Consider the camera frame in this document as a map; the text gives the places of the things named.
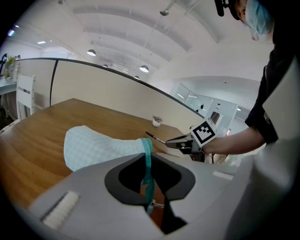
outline chair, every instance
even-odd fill
[[[34,113],[34,82],[36,76],[28,77],[19,75],[17,83],[17,113],[18,119],[22,120],[25,118],[25,111],[23,107],[20,107],[20,104],[26,106],[30,110],[30,115]]]

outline teal strap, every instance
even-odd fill
[[[142,180],[142,184],[148,184],[146,188],[146,201],[148,205],[151,204],[154,197],[155,183],[154,178],[151,175],[151,153],[153,151],[152,142],[149,138],[142,138],[142,143],[145,148],[145,158],[146,158],[146,173]]]

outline white marker cube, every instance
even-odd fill
[[[204,146],[213,140],[217,135],[217,127],[210,118],[205,118],[200,125],[190,130],[199,147]]]

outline blue desk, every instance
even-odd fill
[[[8,118],[8,100],[7,93],[17,90],[17,83],[13,79],[5,79],[0,77],[0,95],[3,95],[5,115]]]

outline chair backrest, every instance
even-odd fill
[[[25,118],[24,107],[20,106],[20,103],[30,109],[30,115],[34,113],[34,104],[33,104],[33,96],[34,96],[34,82],[36,80],[36,76],[28,77],[19,75],[17,82],[17,112],[18,119],[22,120]]]

